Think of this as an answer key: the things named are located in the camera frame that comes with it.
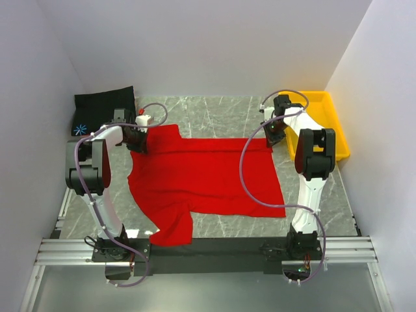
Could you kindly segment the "red t shirt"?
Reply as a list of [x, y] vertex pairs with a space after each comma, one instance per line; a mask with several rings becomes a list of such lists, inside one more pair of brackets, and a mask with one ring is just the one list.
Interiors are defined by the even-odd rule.
[[183, 138], [176, 124], [149, 130], [148, 153], [131, 152], [129, 190], [158, 232], [150, 242], [192, 241], [192, 213], [285, 218], [265, 139]]

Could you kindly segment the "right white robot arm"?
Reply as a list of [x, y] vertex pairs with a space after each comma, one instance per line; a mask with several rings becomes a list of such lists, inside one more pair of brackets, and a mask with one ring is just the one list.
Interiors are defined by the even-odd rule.
[[300, 103], [293, 103], [289, 95], [279, 94], [273, 106], [264, 102], [259, 106], [263, 115], [266, 143], [272, 147], [291, 129], [298, 137], [294, 167], [299, 175], [298, 205], [285, 243], [286, 254], [301, 259], [320, 252], [318, 240], [320, 199], [330, 173], [335, 168], [335, 131], [314, 121]]

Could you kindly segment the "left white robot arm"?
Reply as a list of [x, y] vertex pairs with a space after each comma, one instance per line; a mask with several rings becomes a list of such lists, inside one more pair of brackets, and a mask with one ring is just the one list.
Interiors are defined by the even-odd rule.
[[109, 151], [125, 144], [131, 151], [147, 152], [148, 126], [153, 118], [139, 111], [116, 109], [113, 119], [101, 125], [88, 139], [66, 144], [66, 185], [88, 204], [97, 226], [94, 251], [115, 261], [128, 258], [129, 239], [117, 217], [109, 194], [111, 166]]

